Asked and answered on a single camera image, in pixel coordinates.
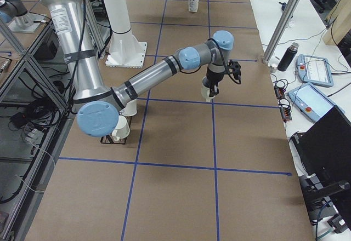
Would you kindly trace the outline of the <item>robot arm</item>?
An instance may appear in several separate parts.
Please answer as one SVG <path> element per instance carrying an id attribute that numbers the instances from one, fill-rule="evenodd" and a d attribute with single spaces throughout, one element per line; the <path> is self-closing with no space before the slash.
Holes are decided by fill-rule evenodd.
<path id="1" fill-rule="evenodd" d="M 21 0 L 1 0 L 1 20 L 15 33 L 34 33 L 39 27 Z"/>

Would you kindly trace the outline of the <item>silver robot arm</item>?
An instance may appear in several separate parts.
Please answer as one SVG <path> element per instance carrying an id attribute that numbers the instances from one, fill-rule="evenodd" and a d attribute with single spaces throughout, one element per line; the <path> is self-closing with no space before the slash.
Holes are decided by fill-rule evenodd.
<path id="1" fill-rule="evenodd" d="M 241 83 L 240 65 L 230 60 L 234 37 L 217 31 L 199 45 L 177 50 L 160 62 L 143 68 L 147 44 L 132 34 L 126 0 L 103 0 L 112 31 L 109 54 L 100 62 L 86 26 L 86 0 L 40 0 L 49 11 L 71 73 L 79 128 L 87 135 L 125 137 L 127 116 L 137 112 L 137 97 L 178 72 L 195 72 L 207 66 L 202 80 L 206 100 L 219 93 L 224 76 Z"/>

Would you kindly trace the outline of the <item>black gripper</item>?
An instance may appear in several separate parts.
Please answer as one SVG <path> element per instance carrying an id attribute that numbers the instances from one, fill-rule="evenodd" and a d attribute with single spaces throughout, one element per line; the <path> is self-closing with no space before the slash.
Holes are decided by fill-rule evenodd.
<path id="1" fill-rule="evenodd" d="M 223 72 L 213 72 L 207 70 L 206 72 L 206 87 L 210 88 L 210 97 L 215 97 L 219 94 L 218 83 L 223 80 Z"/>

